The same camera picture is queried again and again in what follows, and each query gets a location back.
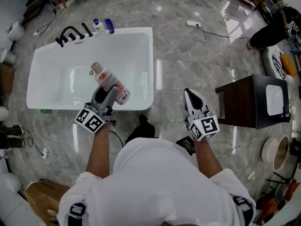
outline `white shirt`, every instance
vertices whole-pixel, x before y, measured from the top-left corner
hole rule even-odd
[[[61,199],[61,226],[67,225],[66,214],[77,202],[87,205],[90,226],[159,226],[164,221],[244,226],[255,213],[255,202],[230,169],[208,179],[184,148],[149,138],[127,143],[112,175],[81,174]]]

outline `power outlet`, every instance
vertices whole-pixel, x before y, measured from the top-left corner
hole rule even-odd
[[[43,149],[43,155],[42,155],[42,157],[43,157],[44,160],[46,160],[47,155],[48,155],[48,149],[44,147],[44,149]]]
[[[188,20],[187,22],[186,22],[186,24],[188,25],[188,26],[191,26],[191,27],[200,27],[201,26],[201,23],[200,22],[194,22],[194,21],[190,21],[190,20]]]

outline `brown box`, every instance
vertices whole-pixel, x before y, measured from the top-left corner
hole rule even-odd
[[[61,197],[68,189],[69,187],[54,183],[50,180],[41,180],[27,187],[25,197],[33,212],[39,216],[47,226],[55,226],[57,224],[51,222],[53,216],[48,214],[47,210],[51,209],[58,212]]]
[[[0,64],[0,92],[3,95],[11,93],[13,89],[14,76],[14,68],[5,64]]]

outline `green object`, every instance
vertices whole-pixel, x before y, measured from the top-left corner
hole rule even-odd
[[[40,109],[41,114],[50,114],[52,110]]]

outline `gray marble floor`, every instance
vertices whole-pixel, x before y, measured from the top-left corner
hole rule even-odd
[[[263,73],[259,51],[249,51],[246,39],[228,39],[208,34],[208,62],[206,46],[192,39],[204,39],[197,28],[185,25],[187,20],[200,21],[206,31],[238,37],[251,37],[265,26],[258,12],[252,11],[239,0],[76,0],[70,8],[58,10],[54,22],[42,36],[33,36],[34,31],[50,21],[53,13],[44,9],[41,16],[26,26],[24,37],[16,44],[16,74],[13,92],[8,99],[10,117],[7,125],[20,123],[34,137],[36,145],[47,147],[48,158],[43,161],[34,147],[25,146],[9,153],[9,164],[21,179],[23,187],[31,180],[53,178],[54,181],[71,186],[86,167],[93,135],[74,123],[77,111],[53,111],[41,114],[26,106],[28,76],[35,49],[54,41],[68,25],[80,28],[85,22],[91,26],[94,18],[109,17],[116,28],[151,26],[154,50],[154,103],[144,112],[156,127],[159,138],[175,142],[187,136],[183,123],[182,90],[186,87],[201,90],[216,114],[220,113],[220,99],[214,89],[218,86],[244,78],[252,73]],[[279,44],[284,50],[288,48]],[[295,78],[289,86],[290,101],[300,109]],[[123,141],[138,125],[139,113],[119,112],[114,129]],[[254,130],[220,125],[221,131],[212,138],[210,145],[224,168],[232,169],[251,196],[257,199],[265,179],[272,174],[269,165],[260,161],[262,144],[267,137],[281,137],[291,133],[290,123],[281,123],[270,128]],[[294,122],[294,131],[299,130],[300,120]],[[232,150],[252,141],[249,145]],[[111,166],[121,149],[115,135],[110,135]],[[290,158],[281,172],[289,175],[294,158]],[[246,180],[249,171],[255,171],[251,180]]]

